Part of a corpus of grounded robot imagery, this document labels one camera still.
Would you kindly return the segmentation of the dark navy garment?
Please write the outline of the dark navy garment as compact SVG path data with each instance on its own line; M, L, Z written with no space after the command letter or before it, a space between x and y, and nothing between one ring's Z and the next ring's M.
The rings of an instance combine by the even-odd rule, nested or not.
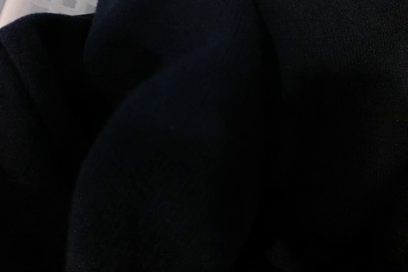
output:
M99 0L1 29L2 271L407 270L407 0Z

